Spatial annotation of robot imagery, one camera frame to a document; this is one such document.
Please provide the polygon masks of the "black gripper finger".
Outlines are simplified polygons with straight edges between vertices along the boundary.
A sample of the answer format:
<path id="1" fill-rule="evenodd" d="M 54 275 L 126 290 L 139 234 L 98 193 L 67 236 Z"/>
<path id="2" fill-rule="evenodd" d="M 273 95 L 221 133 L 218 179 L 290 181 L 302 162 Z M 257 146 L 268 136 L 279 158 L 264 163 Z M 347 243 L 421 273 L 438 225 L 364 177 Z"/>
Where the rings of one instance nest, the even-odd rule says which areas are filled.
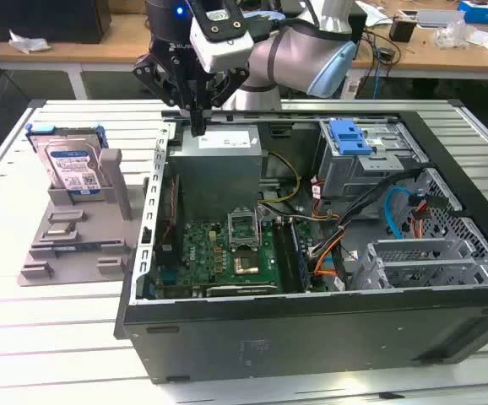
<path id="1" fill-rule="evenodd" d="M 201 73 L 198 77 L 198 135 L 205 134 L 213 107 L 221 107 L 249 77 L 247 68 L 223 73 Z"/>
<path id="2" fill-rule="evenodd" d="M 134 76 L 168 106 L 178 106 L 190 122 L 191 133 L 198 135 L 196 91 L 190 83 L 189 68 L 178 53 L 142 55 L 133 67 Z"/>

